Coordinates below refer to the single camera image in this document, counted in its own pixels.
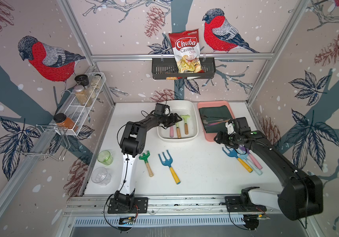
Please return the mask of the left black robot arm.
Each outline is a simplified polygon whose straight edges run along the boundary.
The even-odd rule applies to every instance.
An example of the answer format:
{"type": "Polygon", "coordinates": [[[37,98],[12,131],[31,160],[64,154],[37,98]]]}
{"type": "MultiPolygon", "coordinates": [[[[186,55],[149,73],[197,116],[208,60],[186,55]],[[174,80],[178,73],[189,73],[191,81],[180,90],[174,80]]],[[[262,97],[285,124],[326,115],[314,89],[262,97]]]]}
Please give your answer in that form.
{"type": "Polygon", "coordinates": [[[140,121],[129,121],[125,124],[125,130],[119,143],[123,154],[123,171],[120,186],[114,193],[113,200],[115,202],[128,209],[133,207],[135,201],[135,181],[133,178],[136,172],[136,159],[143,153],[147,132],[160,125],[167,129],[180,121],[182,121],[182,118],[177,113],[168,115],[151,113],[140,121]]]}

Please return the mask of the light green rake wooden handle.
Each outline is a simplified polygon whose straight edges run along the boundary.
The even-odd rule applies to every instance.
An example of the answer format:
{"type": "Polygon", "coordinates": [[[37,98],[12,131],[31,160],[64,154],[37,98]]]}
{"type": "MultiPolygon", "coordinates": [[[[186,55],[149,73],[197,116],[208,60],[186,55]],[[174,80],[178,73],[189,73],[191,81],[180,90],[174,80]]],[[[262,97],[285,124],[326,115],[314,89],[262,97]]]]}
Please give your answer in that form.
{"type": "Polygon", "coordinates": [[[180,127],[176,127],[176,134],[177,134],[177,138],[181,139],[181,131],[180,131],[180,127]]]}

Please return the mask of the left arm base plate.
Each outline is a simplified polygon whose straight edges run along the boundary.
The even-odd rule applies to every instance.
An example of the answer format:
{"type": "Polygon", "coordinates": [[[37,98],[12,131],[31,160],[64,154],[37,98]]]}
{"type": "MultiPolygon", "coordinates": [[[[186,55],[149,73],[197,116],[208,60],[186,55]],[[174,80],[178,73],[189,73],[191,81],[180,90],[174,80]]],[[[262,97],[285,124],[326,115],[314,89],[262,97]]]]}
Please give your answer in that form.
{"type": "Polygon", "coordinates": [[[134,199],[117,200],[113,197],[106,207],[108,214],[147,213],[148,198],[134,197],[134,199]]]}

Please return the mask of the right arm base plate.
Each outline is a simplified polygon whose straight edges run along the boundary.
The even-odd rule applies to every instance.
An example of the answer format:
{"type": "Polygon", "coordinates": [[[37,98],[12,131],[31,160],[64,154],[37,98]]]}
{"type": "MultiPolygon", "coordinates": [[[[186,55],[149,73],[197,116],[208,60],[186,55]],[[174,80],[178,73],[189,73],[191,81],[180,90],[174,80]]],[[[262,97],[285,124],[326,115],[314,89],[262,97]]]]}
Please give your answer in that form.
{"type": "Polygon", "coordinates": [[[225,205],[228,212],[266,212],[263,205],[253,204],[250,199],[242,200],[240,196],[225,196],[225,205]]]}

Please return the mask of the purple fork pink handle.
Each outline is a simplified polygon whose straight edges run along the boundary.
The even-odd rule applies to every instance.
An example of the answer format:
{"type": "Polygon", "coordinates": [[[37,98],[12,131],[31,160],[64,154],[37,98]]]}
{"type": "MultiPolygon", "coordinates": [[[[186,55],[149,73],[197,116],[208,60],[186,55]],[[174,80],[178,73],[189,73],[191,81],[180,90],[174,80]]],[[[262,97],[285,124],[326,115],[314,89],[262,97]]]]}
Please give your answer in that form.
{"type": "Polygon", "coordinates": [[[173,129],[173,126],[170,127],[170,138],[174,138],[174,129],[173,129]]]}

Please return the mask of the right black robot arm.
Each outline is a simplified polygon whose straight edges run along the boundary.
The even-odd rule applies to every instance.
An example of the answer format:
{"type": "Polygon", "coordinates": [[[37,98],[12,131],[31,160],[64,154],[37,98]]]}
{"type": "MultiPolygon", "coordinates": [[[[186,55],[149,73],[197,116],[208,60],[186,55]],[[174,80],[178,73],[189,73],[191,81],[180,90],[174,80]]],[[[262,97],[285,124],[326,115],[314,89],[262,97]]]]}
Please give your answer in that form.
{"type": "Polygon", "coordinates": [[[298,220],[323,212],[323,184],[315,175],[299,170],[270,143],[261,131],[252,131],[245,117],[230,119],[227,131],[214,137],[218,144],[237,149],[244,146],[258,155],[277,176],[281,192],[260,187],[242,189],[240,200],[228,204],[234,211],[254,211],[260,206],[280,210],[289,220],[298,220]]]}

